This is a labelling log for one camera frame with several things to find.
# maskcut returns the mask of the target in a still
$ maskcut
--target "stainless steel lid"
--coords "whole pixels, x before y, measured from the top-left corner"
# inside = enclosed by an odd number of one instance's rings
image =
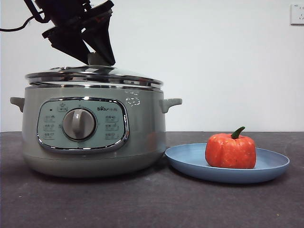
[[[45,72],[25,76],[31,85],[72,85],[72,84],[116,84],[122,86],[160,89],[159,80],[143,77],[138,73],[120,70],[112,66],[87,65],[80,67],[57,67]]]

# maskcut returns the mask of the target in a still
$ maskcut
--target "dark gray table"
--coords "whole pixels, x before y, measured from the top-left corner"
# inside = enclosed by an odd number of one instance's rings
[[[167,145],[205,143],[212,134],[169,132]],[[183,175],[163,157],[132,174],[64,179],[31,171],[21,133],[1,133],[1,227],[304,227],[304,133],[243,135],[288,156],[288,171],[260,184],[222,184]]]

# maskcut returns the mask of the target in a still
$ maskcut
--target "orange pumpkin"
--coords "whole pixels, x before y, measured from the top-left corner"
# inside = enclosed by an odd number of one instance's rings
[[[252,169],[256,164],[255,142],[239,135],[245,127],[233,134],[215,134],[207,142],[205,158],[209,165],[221,168]]]

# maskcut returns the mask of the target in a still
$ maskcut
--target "wall outlet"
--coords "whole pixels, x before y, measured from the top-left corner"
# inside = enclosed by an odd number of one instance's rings
[[[304,4],[292,4],[290,10],[290,24],[304,25]]]

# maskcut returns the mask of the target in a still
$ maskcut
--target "brand logo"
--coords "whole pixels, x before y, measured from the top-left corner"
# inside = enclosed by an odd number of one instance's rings
[[[117,111],[117,108],[97,107],[97,111]]]

